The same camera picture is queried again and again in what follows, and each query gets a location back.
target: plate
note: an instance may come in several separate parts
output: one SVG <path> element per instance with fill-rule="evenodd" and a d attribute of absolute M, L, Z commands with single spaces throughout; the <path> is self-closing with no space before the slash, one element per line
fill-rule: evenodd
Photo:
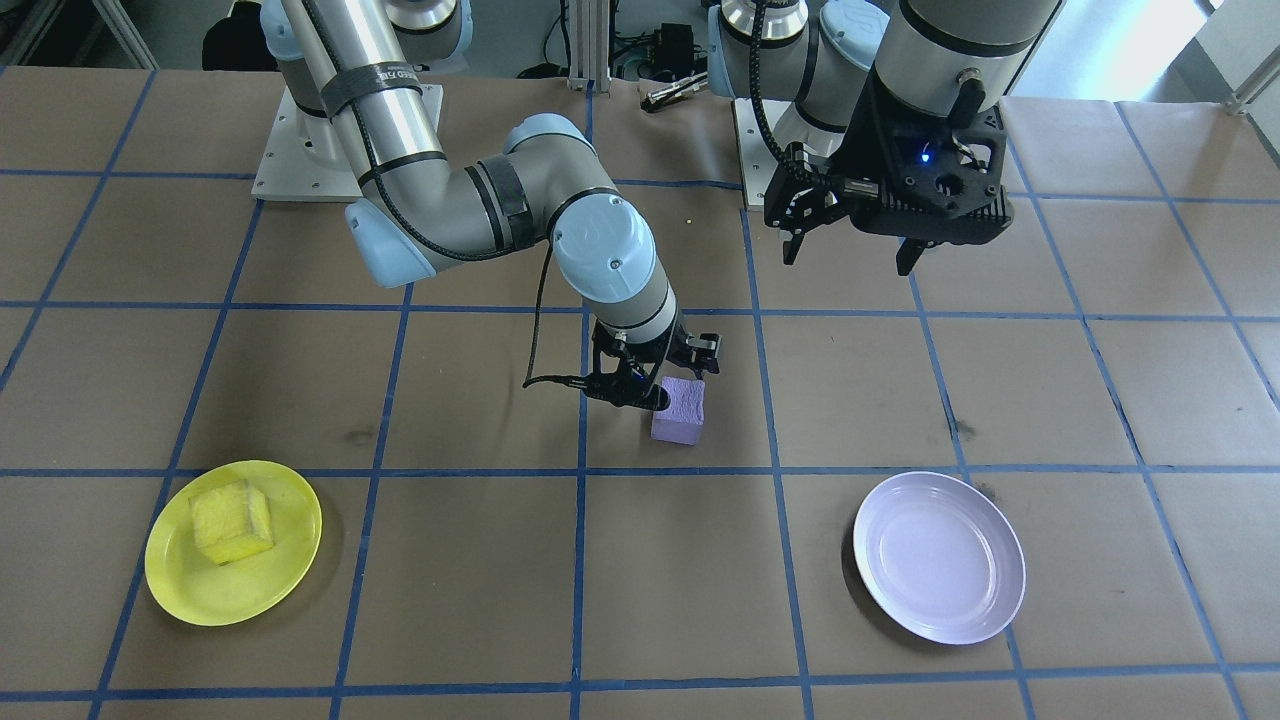
<path fill-rule="evenodd" d="M 196 550 L 192 496 L 247 479 L 266 495 L 275 547 L 216 565 Z M 193 625 L 230 625 L 260 615 L 302 582 L 320 548 L 320 501 L 302 475 L 244 460 L 191 482 L 160 511 L 147 538 L 147 587 L 160 607 Z"/>
<path fill-rule="evenodd" d="M 1009 520 L 980 492 L 938 473 L 902 473 L 876 486 L 854 520 L 854 557 L 890 618 L 945 644 L 995 637 L 1027 592 Z"/>

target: robotic arm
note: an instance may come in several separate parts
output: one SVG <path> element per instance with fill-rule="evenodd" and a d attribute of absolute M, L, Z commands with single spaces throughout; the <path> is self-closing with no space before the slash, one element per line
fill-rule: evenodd
<path fill-rule="evenodd" d="M 558 382 L 617 406 L 667 407 L 669 398 L 655 384 L 662 363 L 698 377 L 717 373 L 719 336 L 685 329 L 648 223 L 566 118 L 529 118 L 508 135 L 502 155 L 457 170 L 449 165 L 389 15 L 412 10 L 417 14 L 397 17 L 422 20 L 453 5 L 284 0 L 289 27 L 268 28 L 269 37 L 296 38 L 289 88 L 300 104 L 319 101 L 358 178 L 365 197 L 348 208 L 347 222 L 370 272 L 394 287 L 547 237 L 564 278 L 595 314 L 594 364 L 586 377 L 534 382 Z M 447 17 L 434 19 L 448 26 Z M 287 45 L 278 36 L 273 49 Z M 276 54 L 283 67 L 282 55 L 291 54 Z M 617 368 L 607 372 L 603 356 L 617 359 Z"/>
<path fill-rule="evenodd" d="M 1007 228 L 1006 135 L 996 102 L 1056 5 L 895 0 L 887 27 L 874 27 L 883 14 L 861 0 L 828 0 L 820 23 L 809 22 L 804 0 L 724 0 L 713 9 L 721 85 L 746 95 L 748 76 L 756 123 L 778 160 L 764 218 L 790 236 L 783 263 L 795 261 L 806 232 L 845 217 L 864 232 L 905 238 L 900 275 L 931 247 L 982 245 Z M 838 146 L 831 151 L 810 132 L 780 147 L 763 94 L 795 100 L 819 135 L 838 133 Z M 856 102 L 841 126 L 832 113 L 850 97 Z"/>

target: purple block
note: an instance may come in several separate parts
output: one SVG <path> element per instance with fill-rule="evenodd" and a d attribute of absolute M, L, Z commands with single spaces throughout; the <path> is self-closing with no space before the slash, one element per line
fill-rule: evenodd
<path fill-rule="evenodd" d="M 671 395 L 671 407 L 653 414 L 653 439 L 698 445 L 703 434 L 703 380 L 662 378 L 662 387 Z"/>

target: yellow sponge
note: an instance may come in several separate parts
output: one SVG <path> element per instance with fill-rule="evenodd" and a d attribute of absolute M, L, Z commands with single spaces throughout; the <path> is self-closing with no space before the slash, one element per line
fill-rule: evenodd
<path fill-rule="evenodd" d="M 196 550 L 219 565 L 275 546 L 266 496 L 248 480 L 237 480 L 192 497 L 191 521 L 196 532 Z"/>

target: black band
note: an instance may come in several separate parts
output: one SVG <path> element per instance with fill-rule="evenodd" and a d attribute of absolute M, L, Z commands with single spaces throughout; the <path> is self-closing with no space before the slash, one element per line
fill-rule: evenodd
<path fill-rule="evenodd" d="M 803 119 L 804 122 L 809 123 L 810 126 L 813 126 L 813 127 L 815 127 L 815 128 L 818 128 L 820 131 L 836 132 L 836 133 L 844 135 L 845 131 L 849 129 L 849 126 L 833 126 L 831 123 L 824 123 L 824 122 L 819 120 L 818 118 L 815 118 L 815 117 L 810 115 L 809 113 L 806 113 L 805 109 L 801 108 L 799 102 L 796 102 L 796 114 L 800 115 L 800 119 Z"/>
<path fill-rule="evenodd" d="M 383 92 L 384 90 L 399 90 L 403 87 L 422 94 L 422 86 L 413 72 L 413 65 L 408 63 L 374 63 L 342 70 L 325 83 L 320 91 L 325 111 L 330 118 L 338 115 L 349 102 L 366 95 Z"/>
<path fill-rule="evenodd" d="M 520 183 L 516 168 L 504 155 L 486 158 L 477 164 L 489 176 L 494 197 L 498 199 L 498 208 L 507 217 L 512 243 L 517 250 L 532 247 L 538 240 L 534 231 L 534 213 L 529 209 L 525 186 Z"/>
<path fill-rule="evenodd" d="M 730 24 L 730 22 L 727 19 L 724 19 L 723 14 L 721 14 L 721 27 L 724 28 L 724 29 L 727 29 L 728 33 L 731 36 L 733 36 L 733 40 L 737 40 L 742 45 L 746 45 L 748 47 L 750 47 L 750 45 L 751 45 L 751 33 L 742 32 L 742 31 L 737 29 L 736 27 L 733 27 L 732 24 Z M 762 37 L 760 38 L 760 50 L 777 50 L 778 47 L 786 47 L 787 45 L 791 45 L 796 40 L 800 40 L 800 33 L 799 32 L 795 33 L 795 35 L 792 35 L 791 37 L 783 37 L 782 40 L 764 40 Z"/>
<path fill-rule="evenodd" d="M 818 15 L 809 15 L 809 54 L 804 59 L 804 77 L 800 78 L 800 92 L 796 92 L 796 102 L 804 102 L 809 97 L 809 88 L 813 86 L 813 72 L 818 67 Z"/>
<path fill-rule="evenodd" d="M 559 217 L 564 213 L 564 210 L 568 209 L 570 205 L 590 195 L 618 195 L 618 191 L 613 190 L 612 187 L 593 187 L 590 190 L 575 192 L 573 195 L 568 196 L 568 199 L 564 202 L 561 202 L 559 208 L 557 208 L 556 211 L 552 213 L 550 219 L 547 220 L 547 232 L 549 233 L 550 229 L 556 227 L 556 223 L 559 220 Z"/>
<path fill-rule="evenodd" d="M 396 28 L 396 32 L 398 32 L 401 35 L 434 35 L 434 33 L 440 32 L 442 29 L 449 27 L 449 20 L 453 19 L 453 17 L 457 14 L 457 12 L 458 12 L 458 9 L 457 9 L 457 6 L 454 6 L 453 12 L 449 13 L 449 17 L 444 18 L 444 22 L 442 22 L 440 24 L 431 26 L 431 27 L 412 28 L 412 27 L 401 27 L 401 26 L 398 26 L 396 23 L 392 23 L 392 27 Z"/>
<path fill-rule="evenodd" d="M 984 45 L 982 42 L 964 40 L 929 24 L 929 20 L 924 19 L 915 12 L 910 0 L 900 0 L 899 6 L 902 9 L 902 18 L 906 19 L 908 24 L 915 28 L 915 32 L 923 35 L 929 42 L 961 55 L 972 55 L 974 58 L 1007 58 L 1009 55 L 1016 55 L 1023 50 L 1027 50 L 1033 42 L 1036 42 L 1036 36 L 1011 45 Z"/>
<path fill-rule="evenodd" d="M 502 250 L 502 223 L 498 222 L 498 210 L 493 206 L 493 197 L 489 196 L 489 188 L 484 186 L 484 181 L 480 179 L 480 173 L 475 167 L 467 165 L 466 170 L 467 177 L 471 178 L 471 183 L 476 186 L 476 195 L 480 196 L 480 204 L 484 205 L 485 214 L 489 215 L 489 229 L 493 231 L 493 246 L 497 250 Z"/>
<path fill-rule="evenodd" d="M 302 114 L 305 114 L 305 115 L 311 115 L 312 118 L 320 118 L 321 120 L 328 120 L 328 119 L 329 119 L 329 115 L 325 115 L 325 114 L 324 114 L 324 110 L 317 110 L 317 109 L 315 109 L 315 108 L 307 108 L 307 106 L 306 106 L 306 105 L 303 105 L 302 102 L 297 102 L 297 101 L 294 101 L 293 104 L 294 104 L 294 105 L 296 105 L 296 106 L 298 108 L 298 110 L 300 110 L 300 111 L 301 111 Z"/>
<path fill-rule="evenodd" d="M 444 156 L 444 152 L 440 152 L 438 150 L 430 150 L 428 152 L 415 152 L 412 155 L 403 155 L 401 158 L 396 158 L 394 160 L 388 160 L 385 163 L 379 164 L 376 170 L 378 174 L 383 174 L 394 170 L 396 168 L 403 168 L 404 165 L 421 163 L 422 160 L 447 160 L 447 159 L 448 158 Z M 365 174 L 360 176 L 360 178 L 356 181 L 356 186 L 365 187 L 365 183 L 371 179 L 374 179 L 372 168 L 366 170 Z"/>

